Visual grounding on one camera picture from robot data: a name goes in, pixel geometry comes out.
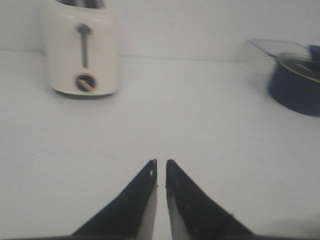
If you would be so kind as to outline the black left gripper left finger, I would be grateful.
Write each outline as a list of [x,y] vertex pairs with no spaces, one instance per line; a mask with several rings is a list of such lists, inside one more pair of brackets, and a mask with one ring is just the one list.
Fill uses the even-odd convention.
[[157,209],[157,161],[150,160],[108,205],[72,236],[151,237]]

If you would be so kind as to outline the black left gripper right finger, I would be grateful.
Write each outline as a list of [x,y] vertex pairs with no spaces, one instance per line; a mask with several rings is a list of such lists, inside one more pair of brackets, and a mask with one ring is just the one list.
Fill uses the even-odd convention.
[[173,237],[253,235],[208,197],[172,159],[166,162],[166,198]]

